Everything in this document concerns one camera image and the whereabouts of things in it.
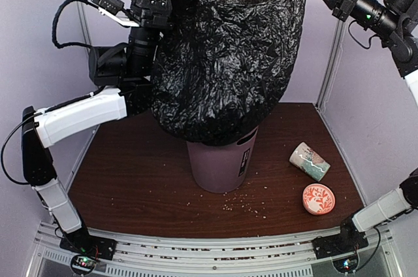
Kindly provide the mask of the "floral ceramic mug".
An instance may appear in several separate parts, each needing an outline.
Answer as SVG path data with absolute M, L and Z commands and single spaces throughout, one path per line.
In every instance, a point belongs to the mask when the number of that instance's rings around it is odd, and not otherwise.
M 305 172 L 316 182 L 320 182 L 328 173 L 330 164 L 305 142 L 301 142 L 293 151 L 289 162 Z

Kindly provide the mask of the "mauve plastic trash bin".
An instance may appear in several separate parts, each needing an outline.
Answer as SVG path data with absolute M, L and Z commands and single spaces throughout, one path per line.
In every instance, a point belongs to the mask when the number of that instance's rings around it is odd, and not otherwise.
M 188 142 L 187 151 L 193 178 L 198 186 L 212 193 L 238 188 L 246 177 L 258 128 L 226 146 Z

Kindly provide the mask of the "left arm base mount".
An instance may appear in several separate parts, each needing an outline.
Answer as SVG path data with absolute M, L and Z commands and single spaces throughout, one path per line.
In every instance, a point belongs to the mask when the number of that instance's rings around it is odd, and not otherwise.
M 76 275 L 85 276 L 92 273 L 101 260 L 113 259 L 116 244 L 114 239 L 92 236 L 85 232 L 62 232 L 59 247 L 74 253 L 70 268 Z

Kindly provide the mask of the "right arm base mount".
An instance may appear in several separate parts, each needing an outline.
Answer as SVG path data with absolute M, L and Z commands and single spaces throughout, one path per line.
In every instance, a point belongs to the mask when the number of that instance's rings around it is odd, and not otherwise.
M 340 235 L 320 236 L 312 240 L 316 259 L 330 259 L 342 274 L 354 273 L 360 267 L 359 250 L 368 247 L 367 238 L 344 242 Z

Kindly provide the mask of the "black plastic trash bag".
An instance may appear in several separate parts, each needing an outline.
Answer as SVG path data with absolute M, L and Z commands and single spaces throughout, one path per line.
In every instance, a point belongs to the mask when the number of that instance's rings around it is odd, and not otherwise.
M 306 0 L 171 0 L 151 71 L 151 112 L 170 135 L 210 146 L 255 129 L 289 84 Z

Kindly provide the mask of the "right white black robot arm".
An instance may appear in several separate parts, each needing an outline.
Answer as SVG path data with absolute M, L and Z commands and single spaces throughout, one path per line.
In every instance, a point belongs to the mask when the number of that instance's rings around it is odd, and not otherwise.
M 364 204 L 335 235 L 313 247 L 359 250 L 366 232 L 398 220 L 417 235 L 417 0 L 322 0 L 328 8 L 314 25 L 342 24 L 332 45 L 341 57 L 332 68 L 319 111 L 330 122 L 349 164 L 349 178 Z

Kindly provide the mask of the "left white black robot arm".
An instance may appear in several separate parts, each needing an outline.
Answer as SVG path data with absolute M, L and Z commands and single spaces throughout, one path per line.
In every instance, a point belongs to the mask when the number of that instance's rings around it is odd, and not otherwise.
M 129 30 L 115 46 L 85 44 L 88 76 L 95 89 L 85 95 L 38 110 L 27 109 L 22 122 L 22 163 L 26 182 L 68 234 L 79 253 L 94 247 L 82 217 L 56 172 L 51 149 L 101 124 L 136 116 L 150 107 L 151 74 L 161 36 L 172 28 L 170 0 L 71 0 L 94 8 Z

